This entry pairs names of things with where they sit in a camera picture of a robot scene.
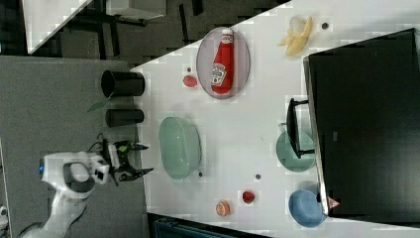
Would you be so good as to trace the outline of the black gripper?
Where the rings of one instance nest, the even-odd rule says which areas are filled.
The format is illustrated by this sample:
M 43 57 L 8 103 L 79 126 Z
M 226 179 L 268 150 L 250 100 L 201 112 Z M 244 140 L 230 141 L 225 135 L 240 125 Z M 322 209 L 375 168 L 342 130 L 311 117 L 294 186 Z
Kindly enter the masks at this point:
M 131 150 L 141 151 L 147 150 L 148 148 L 148 145 L 143 143 L 131 143 L 128 140 L 115 142 L 114 144 L 110 143 L 107 139 L 102 140 L 101 155 L 110 166 L 109 175 L 113 179 L 115 185 L 119 185 L 119 181 L 133 181 L 139 179 L 154 170 L 134 170 L 128 160 Z M 116 179 L 116 174 L 121 174 L 119 179 Z

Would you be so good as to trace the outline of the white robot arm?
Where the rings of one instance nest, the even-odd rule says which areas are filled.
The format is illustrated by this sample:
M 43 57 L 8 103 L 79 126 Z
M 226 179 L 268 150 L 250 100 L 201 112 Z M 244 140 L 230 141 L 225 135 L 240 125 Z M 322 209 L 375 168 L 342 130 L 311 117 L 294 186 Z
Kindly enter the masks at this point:
M 101 146 L 99 152 L 63 152 L 42 158 L 41 181 L 55 190 L 51 213 L 45 223 L 28 226 L 18 238 L 64 238 L 86 210 L 96 184 L 105 184 L 111 177 L 119 185 L 120 181 L 133 181 L 152 171 L 135 169 L 128 161 L 132 151 L 148 148 L 142 143 L 103 139 L 96 144 Z

